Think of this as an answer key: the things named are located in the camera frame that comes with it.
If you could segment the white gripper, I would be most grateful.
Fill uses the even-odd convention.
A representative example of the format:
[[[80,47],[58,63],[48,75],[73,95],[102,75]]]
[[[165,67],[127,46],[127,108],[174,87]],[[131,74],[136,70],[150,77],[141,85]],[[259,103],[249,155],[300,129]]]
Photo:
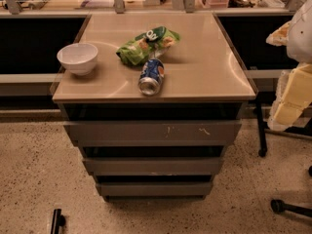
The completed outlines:
[[[301,62],[291,72],[283,71],[272,103],[268,127],[284,131],[291,127],[312,102],[312,65]]]

